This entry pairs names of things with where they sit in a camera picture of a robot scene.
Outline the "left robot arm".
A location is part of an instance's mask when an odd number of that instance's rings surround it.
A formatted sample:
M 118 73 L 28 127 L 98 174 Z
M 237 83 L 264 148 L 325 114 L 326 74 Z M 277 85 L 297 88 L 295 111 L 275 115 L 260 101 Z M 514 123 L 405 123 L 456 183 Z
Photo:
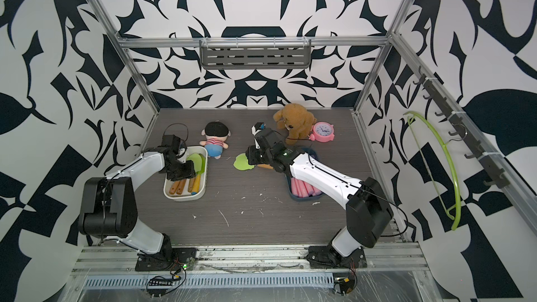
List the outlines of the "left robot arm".
M 142 222 L 135 196 L 138 187 L 156 173 L 165 173 L 170 181 L 195 176 L 196 164 L 191 160 L 180 161 L 179 152 L 178 148 L 159 146 L 142 153 L 115 173 L 86 181 L 78 217 L 79 232 L 137 251 L 135 270 L 138 272 L 187 266 L 197 250 L 173 247 L 168 235 Z

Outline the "purple shovel pink handle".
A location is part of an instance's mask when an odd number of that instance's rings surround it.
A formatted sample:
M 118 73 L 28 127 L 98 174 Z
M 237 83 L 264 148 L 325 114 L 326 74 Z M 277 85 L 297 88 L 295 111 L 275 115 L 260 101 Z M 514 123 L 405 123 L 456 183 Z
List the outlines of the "purple shovel pink handle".
M 298 186 L 300 187 L 300 190 L 302 191 L 302 198 L 311 197 L 306 188 L 306 185 L 308 183 L 305 183 L 302 180 L 298 180 L 297 183 L 298 183 Z
M 317 189 L 316 187 L 313 187 L 312 185 L 307 184 L 306 188 L 308 190 L 309 195 L 312 197 L 320 196 L 322 194 L 322 192 L 319 189 Z
M 302 197 L 302 191 L 300 190 L 295 178 L 291 178 L 291 192 L 294 197 Z

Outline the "plush doll black hair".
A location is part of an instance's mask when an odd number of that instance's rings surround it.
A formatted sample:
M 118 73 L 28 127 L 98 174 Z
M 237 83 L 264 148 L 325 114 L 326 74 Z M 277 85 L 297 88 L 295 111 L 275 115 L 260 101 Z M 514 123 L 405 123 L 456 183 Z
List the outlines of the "plush doll black hair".
M 231 136 L 231 131 L 222 122 L 209 122 L 201 135 L 205 136 L 205 139 L 199 144 L 206 149 L 209 157 L 220 159 L 224 150 L 229 148 L 226 141 Z

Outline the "grey wall shelf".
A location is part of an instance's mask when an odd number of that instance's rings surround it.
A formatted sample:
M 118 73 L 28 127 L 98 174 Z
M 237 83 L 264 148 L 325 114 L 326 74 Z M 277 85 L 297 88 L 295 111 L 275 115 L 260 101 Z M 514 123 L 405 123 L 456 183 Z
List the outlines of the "grey wall shelf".
M 305 69 L 312 62 L 312 46 L 305 38 L 204 39 L 199 45 L 205 69 Z

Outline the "pink alarm clock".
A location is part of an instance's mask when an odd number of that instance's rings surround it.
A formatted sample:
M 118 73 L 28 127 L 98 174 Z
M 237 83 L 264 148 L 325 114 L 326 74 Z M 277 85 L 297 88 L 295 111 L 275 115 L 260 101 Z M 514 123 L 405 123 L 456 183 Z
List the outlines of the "pink alarm clock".
M 310 141 L 318 141 L 320 143 L 327 143 L 333 141 L 335 138 L 334 126 L 328 122 L 317 122 L 312 126 L 311 133 L 309 135 Z

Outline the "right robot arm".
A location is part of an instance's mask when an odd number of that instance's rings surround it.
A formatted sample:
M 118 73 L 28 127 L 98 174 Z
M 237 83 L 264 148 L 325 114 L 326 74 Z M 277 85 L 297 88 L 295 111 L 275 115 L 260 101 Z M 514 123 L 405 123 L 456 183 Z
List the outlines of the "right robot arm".
M 327 246 L 311 246 L 306 256 L 312 266 L 347 267 L 354 254 L 363 257 L 392 221 L 391 202 L 377 180 L 360 180 L 325 166 L 301 148 L 291 148 L 280 134 L 259 122 L 252 127 L 255 144 L 246 151 L 250 165 L 268 164 L 278 173 L 320 190 L 345 209 L 344 228 Z

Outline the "teal storage box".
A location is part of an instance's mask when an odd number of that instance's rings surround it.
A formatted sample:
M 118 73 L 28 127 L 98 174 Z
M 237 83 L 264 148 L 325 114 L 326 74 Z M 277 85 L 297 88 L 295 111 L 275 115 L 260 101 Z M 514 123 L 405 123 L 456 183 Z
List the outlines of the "teal storage box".
M 324 195 L 319 189 L 305 183 L 302 180 L 295 180 L 292 177 L 286 177 L 288 183 L 288 192 L 291 199 L 295 201 L 308 201 L 318 199 Z

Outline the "grey hook rail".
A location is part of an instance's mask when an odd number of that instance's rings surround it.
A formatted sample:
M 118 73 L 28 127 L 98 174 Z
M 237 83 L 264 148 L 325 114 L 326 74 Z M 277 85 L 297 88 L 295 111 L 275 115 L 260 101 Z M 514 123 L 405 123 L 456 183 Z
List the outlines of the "grey hook rail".
M 418 67 L 418 84 L 427 92 L 424 97 L 439 108 L 436 114 L 447 120 L 453 131 L 451 139 L 462 141 L 469 152 L 466 159 L 475 159 L 490 178 L 485 184 L 502 190 L 533 233 L 536 233 L 536 195 L 500 151 L 485 138 L 469 115 L 425 67 Z

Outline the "white storage box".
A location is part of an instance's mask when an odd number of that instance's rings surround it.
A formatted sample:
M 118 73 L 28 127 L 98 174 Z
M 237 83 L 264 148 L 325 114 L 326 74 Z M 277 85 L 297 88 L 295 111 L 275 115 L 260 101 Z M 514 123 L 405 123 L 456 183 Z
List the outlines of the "white storage box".
M 208 152 L 203 146 L 190 146 L 186 153 L 178 159 L 186 166 L 191 163 L 193 172 L 181 180 L 170 180 L 166 175 L 163 193 L 166 198 L 177 201 L 196 201 L 206 192 L 208 176 Z

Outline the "brown plush dog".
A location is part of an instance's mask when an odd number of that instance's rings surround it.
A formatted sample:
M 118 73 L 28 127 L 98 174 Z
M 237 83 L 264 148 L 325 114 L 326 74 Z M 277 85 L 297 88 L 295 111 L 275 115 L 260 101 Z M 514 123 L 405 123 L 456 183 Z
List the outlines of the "brown plush dog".
M 313 125 L 317 122 L 313 113 L 297 103 L 287 104 L 274 114 L 273 119 L 279 129 L 288 130 L 288 137 L 285 139 L 288 145 L 308 139 Z

